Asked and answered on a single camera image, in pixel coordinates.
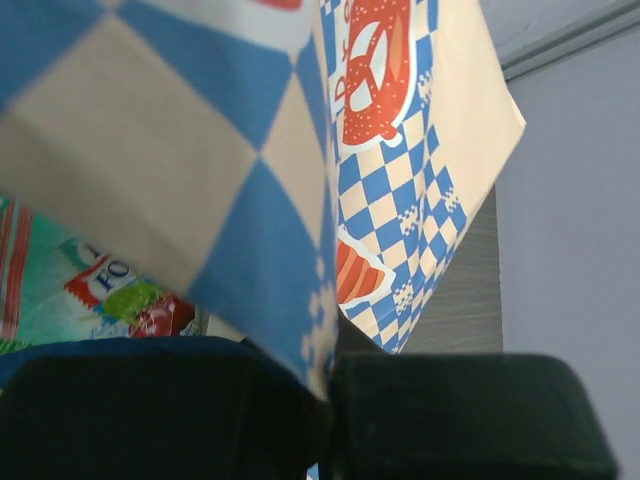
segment gray wall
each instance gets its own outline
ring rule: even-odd
[[[498,231],[492,191],[427,303],[404,351],[501,350]]]
[[[640,31],[511,84],[528,122],[497,184],[504,346],[584,379],[640,479]]]

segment croissant illustration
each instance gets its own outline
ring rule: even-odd
[[[337,272],[338,303],[341,305],[372,294],[382,285],[386,275],[342,239],[338,242]]]

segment blue and beige checkered pattern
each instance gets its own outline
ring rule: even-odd
[[[331,39],[341,2],[321,2],[329,52],[329,75],[338,59]],[[456,197],[447,167],[434,171],[437,125],[429,115],[433,37],[438,1],[418,0],[415,7],[417,79],[413,101],[398,127],[402,141],[382,142],[362,153],[340,157],[340,224],[395,272],[391,291],[373,304],[363,302],[347,316],[388,351],[407,341],[426,301],[450,261],[467,216]],[[333,123],[334,138],[340,118]]]
[[[279,51],[162,3],[0,2],[0,156],[19,158],[0,186],[186,292],[323,396],[337,200],[322,31]],[[52,205],[56,162],[73,201]]]

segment wooden floor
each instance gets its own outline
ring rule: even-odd
[[[492,191],[404,352],[502,351],[496,201]]]

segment white wall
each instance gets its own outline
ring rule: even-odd
[[[578,371],[628,480],[640,479],[639,45],[634,31],[513,82],[528,127],[497,184],[505,350]]]
[[[503,57],[615,1],[480,0],[480,4],[498,55]]]

